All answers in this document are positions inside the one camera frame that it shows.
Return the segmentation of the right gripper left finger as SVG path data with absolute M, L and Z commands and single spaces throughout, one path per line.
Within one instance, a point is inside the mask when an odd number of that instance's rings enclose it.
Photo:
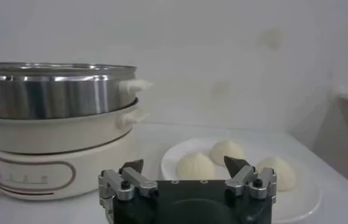
M 114 209 L 114 200 L 130 202 L 137 196 L 156 198 L 158 182 L 148 180 L 141 172 L 144 160 L 126 162 L 118 171 L 103 170 L 98 176 L 99 204 L 110 213 Z

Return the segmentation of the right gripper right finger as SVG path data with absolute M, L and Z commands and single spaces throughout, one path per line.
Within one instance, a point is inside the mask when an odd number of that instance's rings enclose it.
M 231 176 L 225 185 L 235 197 L 242 196 L 247 190 L 254 200 L 270 198 L 272 203 L 276 202 L 277 173 L 273 168 L 266 167 L 258 172 L 245 159 L 230 156 L 224 156 L 224 163 Z

